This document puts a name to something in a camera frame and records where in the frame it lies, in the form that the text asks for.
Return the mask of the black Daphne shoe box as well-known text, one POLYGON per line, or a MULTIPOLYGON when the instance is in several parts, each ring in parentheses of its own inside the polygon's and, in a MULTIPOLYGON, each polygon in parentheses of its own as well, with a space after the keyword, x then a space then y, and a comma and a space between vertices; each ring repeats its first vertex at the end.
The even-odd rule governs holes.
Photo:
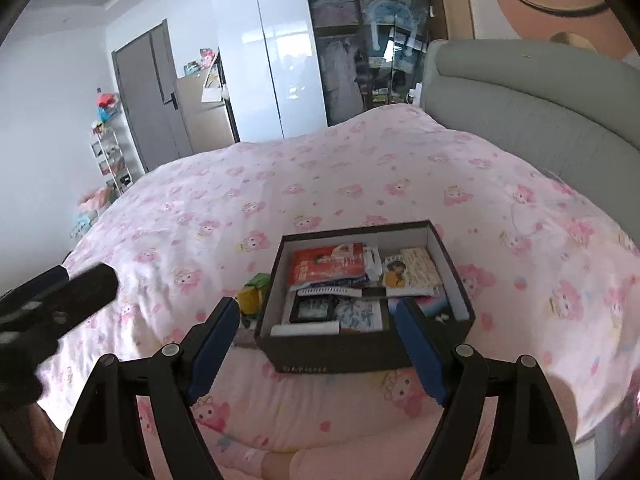
POLYGON ((431 221, 287 235, 255 342, 283 374, 406 368, 395 312, 409 304, 441 352, 465 341, 475 321, 431 221))

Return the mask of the grey door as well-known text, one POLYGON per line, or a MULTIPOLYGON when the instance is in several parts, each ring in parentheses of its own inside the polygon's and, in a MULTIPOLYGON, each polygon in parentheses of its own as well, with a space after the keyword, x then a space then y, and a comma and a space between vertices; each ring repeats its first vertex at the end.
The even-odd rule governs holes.
POLYGON ((177 73, 161 22, 112 52, 127 125, 145 172, 188 157, 192 144, 178 100, 177 73))

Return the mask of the grey padded headboard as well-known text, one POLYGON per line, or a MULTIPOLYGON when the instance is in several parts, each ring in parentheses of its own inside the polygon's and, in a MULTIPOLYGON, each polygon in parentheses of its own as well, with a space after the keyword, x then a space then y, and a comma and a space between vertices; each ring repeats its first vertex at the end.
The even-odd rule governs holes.
POLYGON ((639 72, 579 48, 434 40, 420 105, 529 162, 639 234, 639 72))

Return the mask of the white wardrobe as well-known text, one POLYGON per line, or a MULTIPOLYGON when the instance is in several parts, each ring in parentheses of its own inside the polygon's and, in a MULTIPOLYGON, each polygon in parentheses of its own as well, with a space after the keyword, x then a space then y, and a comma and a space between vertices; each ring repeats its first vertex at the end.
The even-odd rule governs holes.
POLYGON ((328 125, 308 0, 210 0, 238 136, 272 142, 328 125))

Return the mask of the cartoon character card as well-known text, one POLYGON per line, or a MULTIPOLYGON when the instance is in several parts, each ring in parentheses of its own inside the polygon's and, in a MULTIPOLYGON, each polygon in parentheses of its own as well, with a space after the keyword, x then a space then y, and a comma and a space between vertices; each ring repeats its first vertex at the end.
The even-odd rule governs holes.
POLYGON ((431 295, 442 284, 435 263, 425 247, 401 248, 396 255, 385 258, 384 286, 398 290, 414 290, 417 294, 431 295))

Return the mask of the red packet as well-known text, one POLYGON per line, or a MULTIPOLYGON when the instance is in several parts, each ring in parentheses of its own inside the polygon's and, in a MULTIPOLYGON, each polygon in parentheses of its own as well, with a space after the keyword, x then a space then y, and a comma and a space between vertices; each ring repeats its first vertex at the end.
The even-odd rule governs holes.
POLYGON ((365 276, 364 245, 339 244, 294 252, 288 284, 306 287, 365 276))

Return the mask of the plush corn toy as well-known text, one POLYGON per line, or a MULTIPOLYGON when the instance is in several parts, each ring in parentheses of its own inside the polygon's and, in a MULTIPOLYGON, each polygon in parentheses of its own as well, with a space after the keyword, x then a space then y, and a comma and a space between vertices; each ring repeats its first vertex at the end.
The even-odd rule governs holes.
POLYGON ((241 324, 244 328, 251 328, 257 321, 270 287, 271 275, 269 273, 257 273, 236 295, 235 299, 240 309, 241 324))

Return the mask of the glass display cabinet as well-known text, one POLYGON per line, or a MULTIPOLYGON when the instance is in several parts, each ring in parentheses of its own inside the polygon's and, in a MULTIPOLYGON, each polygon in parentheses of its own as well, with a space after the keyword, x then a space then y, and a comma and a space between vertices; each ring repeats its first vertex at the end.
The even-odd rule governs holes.
POLYGON ((408 99, 430 42, 430 0, 308 3, 331 126, 408 99))

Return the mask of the white blue patterned packet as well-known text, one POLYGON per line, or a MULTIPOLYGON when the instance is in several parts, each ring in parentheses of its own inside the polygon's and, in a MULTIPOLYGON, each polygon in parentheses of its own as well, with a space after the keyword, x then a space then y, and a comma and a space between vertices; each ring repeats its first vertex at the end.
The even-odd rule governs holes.
POLYGON ((342 330, 356 333, 382 332, 384 323, 380 302, 373 299, 344 298, 337 304, 334 316, 342 330))

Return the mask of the white shelf rack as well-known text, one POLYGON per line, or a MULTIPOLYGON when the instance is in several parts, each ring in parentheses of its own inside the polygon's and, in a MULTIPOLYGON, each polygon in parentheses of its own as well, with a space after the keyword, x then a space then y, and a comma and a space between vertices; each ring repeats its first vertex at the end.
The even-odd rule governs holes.
POLYGON ((118 121, 122 114, 119 95, 97 88, 96 114, 98 118, 91 126, 90 146, 106 186, 119 197, 134 180, 118 137, 118 121))

